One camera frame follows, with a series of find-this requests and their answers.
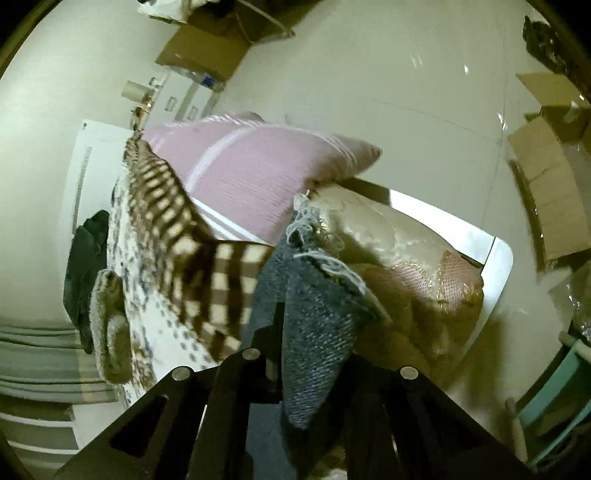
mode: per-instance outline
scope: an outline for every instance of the cardboard box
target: cardboard box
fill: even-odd
[[[567,77],[554,73],[527,73],[517,78],[541,103],[540,116],[561,142],[581,139],[591,119],[591,105]]]
[[[591,105],[563,75],[518,77],[542,104],[540,115],[512,134],[509,143],[535,222],[532,231],[539,236],[534,240],[548,263],[591,248],[591,160],[578,146],[565,146],[581,140],[591,147]]]
[[[182,25],[156,63],[206,72],[217,80],[227,81],[251,45],[235,20],[214,22],[213,17],[210,20],[208,23],[206,17],[193,18],[193,25]]]

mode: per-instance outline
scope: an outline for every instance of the drawer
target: drawer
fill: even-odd
[[[195,83],[190,90],[191,93],[187,95],[184,105],[176,116],[176,120],[178,121],[194,122],[201,117],[208,115],[213,107],[210,105],[213,91],[209,88]]]
[[[174,122],[193,85],[191,79],[170,72],[150,110],[146,126]]]

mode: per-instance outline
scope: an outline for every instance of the striped pillowcase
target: striped pillowcase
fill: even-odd
[[[218,238],[271,245],[285,232],[297,193],[357,175],[382,152],[268,124],[255,113],[149,127],[143,138],[175,169]]]

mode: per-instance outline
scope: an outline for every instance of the brown striped scarf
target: brown striped scarf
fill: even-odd
[[[258,274],[273,247],[215,239],[174,170],[141,133],[128,140],[124,164],[131,223],[154,287],[221,361],[240,347]]]

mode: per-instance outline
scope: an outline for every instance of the beige towel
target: beige towel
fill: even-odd
[[[96,277],[90,298],[90,330],[100,376],[111,384],[131,380],[131,343],[123,281],[112,270],[101,270]]]

